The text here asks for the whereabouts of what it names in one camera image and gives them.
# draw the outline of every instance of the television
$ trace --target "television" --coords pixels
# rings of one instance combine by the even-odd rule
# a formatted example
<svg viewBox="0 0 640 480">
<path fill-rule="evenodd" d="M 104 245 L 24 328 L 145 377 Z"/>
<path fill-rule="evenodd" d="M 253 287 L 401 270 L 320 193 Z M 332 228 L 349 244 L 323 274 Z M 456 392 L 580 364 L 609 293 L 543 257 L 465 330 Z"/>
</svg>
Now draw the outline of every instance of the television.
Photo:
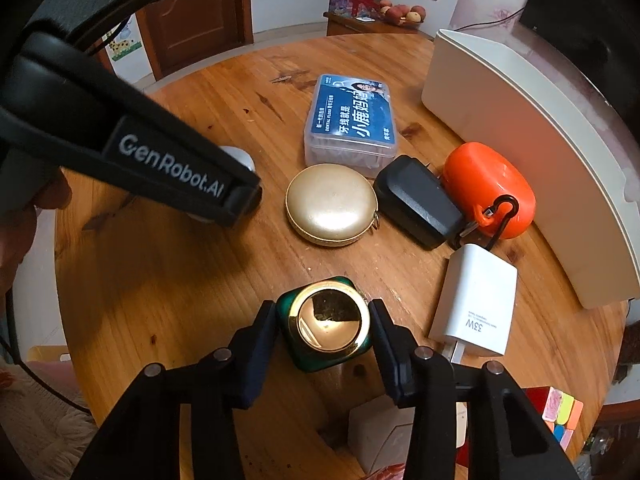
<svg viewBox="0 0 640 480">
<path fill-rule="evenodd" d="M 640 0 L 528 0 L 520 23 L 571 60 L 640 143 Z"/>
</svg>

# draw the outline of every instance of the door panel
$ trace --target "door panel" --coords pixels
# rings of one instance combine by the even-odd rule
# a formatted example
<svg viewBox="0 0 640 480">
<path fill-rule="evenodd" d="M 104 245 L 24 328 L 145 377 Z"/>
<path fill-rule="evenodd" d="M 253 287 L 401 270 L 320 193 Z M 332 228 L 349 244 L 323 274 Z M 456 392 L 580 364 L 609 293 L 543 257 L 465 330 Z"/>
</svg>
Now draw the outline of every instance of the door panel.
<svg viewBox="0 0 640 480">
<path fill-rule="evenodd" d="M 239 46 L 238 8 L 237 0 L 160 0 L 139 11 L 143 41 L 152 43 L 157 61 L 156 78 Z"/>
</svg>

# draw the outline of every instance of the pile of fruit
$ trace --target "pile of fruit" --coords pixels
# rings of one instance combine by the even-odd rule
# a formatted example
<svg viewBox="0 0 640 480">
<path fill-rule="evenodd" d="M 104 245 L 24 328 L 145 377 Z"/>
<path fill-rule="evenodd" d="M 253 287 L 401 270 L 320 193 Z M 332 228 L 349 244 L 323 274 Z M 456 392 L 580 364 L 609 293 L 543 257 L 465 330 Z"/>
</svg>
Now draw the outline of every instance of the pile of fruit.
<svg viewBox="0 0 640 480">
<path fill-rule="evenodd" d="M 423 6 L 394 5 L 391 0 L 380 0 L 380 15 L 393 25 L 405 23 L 422 23 L 427 17 Z"/>
</svg>

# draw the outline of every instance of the blue label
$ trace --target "blue label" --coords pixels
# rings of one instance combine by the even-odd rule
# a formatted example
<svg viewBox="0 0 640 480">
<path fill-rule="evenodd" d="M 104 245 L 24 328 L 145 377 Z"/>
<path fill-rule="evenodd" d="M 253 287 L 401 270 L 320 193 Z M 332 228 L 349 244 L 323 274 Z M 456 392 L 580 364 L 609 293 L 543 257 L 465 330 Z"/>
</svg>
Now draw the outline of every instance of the blue label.
<svg viewBox="0 0 640 480">
<path fill-rule="evenodd" d="M 395 142 L 389 94 L 381 82 L 325 74 L 312 113 L 314 134 Z"/>
</svg>

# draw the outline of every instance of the gold lid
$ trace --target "gold lid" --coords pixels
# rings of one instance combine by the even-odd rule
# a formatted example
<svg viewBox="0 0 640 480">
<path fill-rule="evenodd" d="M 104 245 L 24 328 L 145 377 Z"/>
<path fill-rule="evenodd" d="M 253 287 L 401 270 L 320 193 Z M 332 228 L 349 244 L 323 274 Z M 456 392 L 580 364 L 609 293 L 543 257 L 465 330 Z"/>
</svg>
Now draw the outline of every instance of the gold lid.
<svg viewBox="0 0 640 480">
<path fill-rule="evenodd" d="M 339 164 L 318 164 L 297 174 L 285 206 L 298 234 L 322 246 L 351 244 L 378 222 L 378 199 L 369 181 Z"/>
<path fill-rule="evenodd" d="M 313 350 L 349 356 L 369 334 L 369 311 L 353 287 L 333 280 L 313 283 L 291 304 L 289 326 Z"/>
</svg>

